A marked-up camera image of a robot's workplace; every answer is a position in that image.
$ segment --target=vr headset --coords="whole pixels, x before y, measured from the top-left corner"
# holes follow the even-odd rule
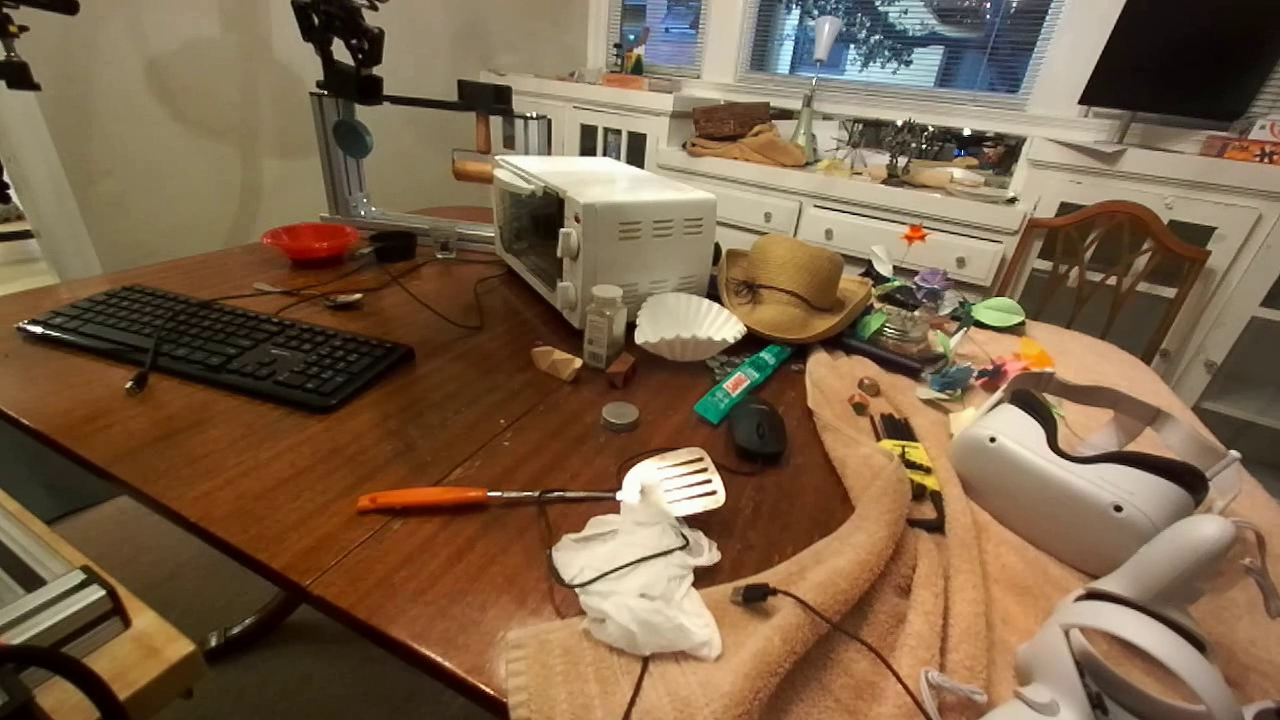
[[[965,491],[1005,527],[1086,577],[1120,566],[1169,524],[1199,505],[1223,506],[1242,489],[1220,483],[1220,471],[1237,467],[1242,450],[1223,450],[1205,433],[1116,388],[1052,379],[1062,398],[1116,412],[1116,424],[1092,435],[1092,448],[1070,450],[1048,397],[1033,383],[1011,379],[988,412],[955,433],[954,462]],[[1183,459],[1125,448],[1143,427]]]

